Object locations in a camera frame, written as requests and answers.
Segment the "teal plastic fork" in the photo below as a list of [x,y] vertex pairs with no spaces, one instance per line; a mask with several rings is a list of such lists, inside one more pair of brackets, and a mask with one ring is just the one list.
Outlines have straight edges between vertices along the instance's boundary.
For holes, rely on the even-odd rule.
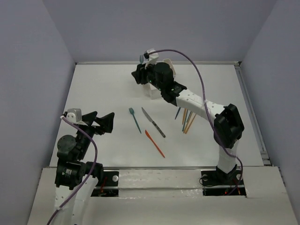
[[137,128],[138,128],[138,130],[139,130],[139,132],[140,132],[140,134],[141,134],[142,132],[141,132],[141,129],[140,129],[140,127],[139,127],[139,124],[138,124],[138,122],[137,122],[137,120],[136,120],[136,118],[135,118],[135,112],[134,112],[134,110],[133,110],[132,107],[129,108],[129,112],[130,112],[130,114],[132,115],[132,117],[133,117],[133,119],[134,119],[134,121],[135,121],[135,124],[136,124],[136,126],[137,126]]

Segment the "metal table knife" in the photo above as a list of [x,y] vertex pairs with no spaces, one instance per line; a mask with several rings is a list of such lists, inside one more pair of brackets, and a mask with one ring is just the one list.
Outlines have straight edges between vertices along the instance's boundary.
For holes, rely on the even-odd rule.
[[163,138],[166,138],[164,132],[160,129],[160,127],[156,124],[156,122],[150,117],[150,115],[145,111],[143,107],[141,107],[143,114],[145,117],[152,123],[152,125],[157,129],[157,131],[162,135]]

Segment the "orange plastic knife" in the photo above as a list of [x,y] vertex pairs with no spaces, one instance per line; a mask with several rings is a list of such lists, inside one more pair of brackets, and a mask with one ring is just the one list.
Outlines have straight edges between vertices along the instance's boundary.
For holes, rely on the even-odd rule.
[[146,136],[151,140],[151,142],[153,143],[153,145],[156,147],[156,149],[158,150],[158,152],[160,153],[160,155],[165,158],[165,155],[163,154],[163,152],[161,151],[161,149],[158,147],[158,145],[155,143],[155,141],[152,139],[152,137],[150,136],[149,132],[147,130],[145,130],[145,134]]

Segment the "orange plastic spoon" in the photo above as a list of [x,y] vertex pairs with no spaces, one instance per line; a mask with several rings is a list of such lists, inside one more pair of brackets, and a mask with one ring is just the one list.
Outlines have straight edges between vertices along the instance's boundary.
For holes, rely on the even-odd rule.
[[184,125],[185,119],[186,119],[187,109],[184,109],[183,117],[182,117],[182,125]]

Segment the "orange chopstick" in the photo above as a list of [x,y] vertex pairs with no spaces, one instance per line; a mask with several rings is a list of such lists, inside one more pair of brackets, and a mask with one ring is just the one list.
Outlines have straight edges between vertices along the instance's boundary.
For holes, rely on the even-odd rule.
[[195,115],[193,116],[193,118],[190,120],[190,122],[188,123],[188,125],[187,125],[187,127],[186,127],[186,129],[185,129],[185,131],[184,131],[185,134],[189,131],[190,127],[192,126],[192,124],[193,124],[193,122],[194,122],[194,120],[195,120],[196,115],[197,115],[197,114],[195,114]]
[[187,133],[191,127],[191,125],[193,124],[194,120],[195,120],[196,114],[192,113],[191,116],[188,118],[185,129],[183,131],[183,133]]

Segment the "teal plastic spoon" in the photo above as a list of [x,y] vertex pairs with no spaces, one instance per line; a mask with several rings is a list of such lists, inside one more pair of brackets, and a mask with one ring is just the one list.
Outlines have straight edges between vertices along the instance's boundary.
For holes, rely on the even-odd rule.
[[143,61],[144,61],[144,56],[143,56],[143,55],[140,55],[140,57],[139,57],[139,62],[140,62],[141,64],[143,64]]

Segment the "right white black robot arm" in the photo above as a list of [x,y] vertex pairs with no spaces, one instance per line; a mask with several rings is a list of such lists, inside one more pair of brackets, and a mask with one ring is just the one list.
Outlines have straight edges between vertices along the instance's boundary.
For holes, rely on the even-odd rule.
[[185,108],[210,123],[214,140],[220,147],[216,179],[219,183],[228,183],[237,169],[237,143],[245,129],[238,108],[233,104],[215,104],[194,94],[174,80],[173,71],[165,62],[139,64],[131,75],[137,84],[154,86],[166,102]]

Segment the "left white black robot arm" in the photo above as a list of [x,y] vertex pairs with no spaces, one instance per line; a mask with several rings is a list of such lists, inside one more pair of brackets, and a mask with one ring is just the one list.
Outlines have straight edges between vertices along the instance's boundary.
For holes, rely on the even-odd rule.
[[[57,142],[54,212],[49,225],[81,225],[91,194],[103,182],[103,165],[97,163],[94,135],[113,131],[113,112],[99,118],[97,112],[82,114],[81,109],[65,111],[60,119],[77,130]],[[93,161],[83,162],[90,145],[95,146]]]

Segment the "white utensil caddy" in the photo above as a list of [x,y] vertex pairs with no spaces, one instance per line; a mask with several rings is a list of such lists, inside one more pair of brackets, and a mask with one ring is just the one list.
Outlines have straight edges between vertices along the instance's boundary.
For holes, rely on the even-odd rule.
[[140,84],[144,94],[151,100],[161,98],[161,91],[173,84],[176,77],[173,63],[170,59],[164,59],[155,65],[142,65],[138,69]]

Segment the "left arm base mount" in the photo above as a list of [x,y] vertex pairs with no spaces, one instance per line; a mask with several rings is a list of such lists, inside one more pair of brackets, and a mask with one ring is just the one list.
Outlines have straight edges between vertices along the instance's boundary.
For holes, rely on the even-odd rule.
[[98,182],[91,197],[118,197],[119,171],[104,171],[104,176]]

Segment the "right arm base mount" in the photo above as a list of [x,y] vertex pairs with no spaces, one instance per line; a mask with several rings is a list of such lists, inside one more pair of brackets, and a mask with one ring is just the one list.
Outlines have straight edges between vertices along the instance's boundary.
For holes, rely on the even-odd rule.
[[240,170],[237,170],[228,181],[220,181],[216,178],[216,171],[201,171],[199,183],[202,185],[204,196],[247,196],[244,181],[240,178]]

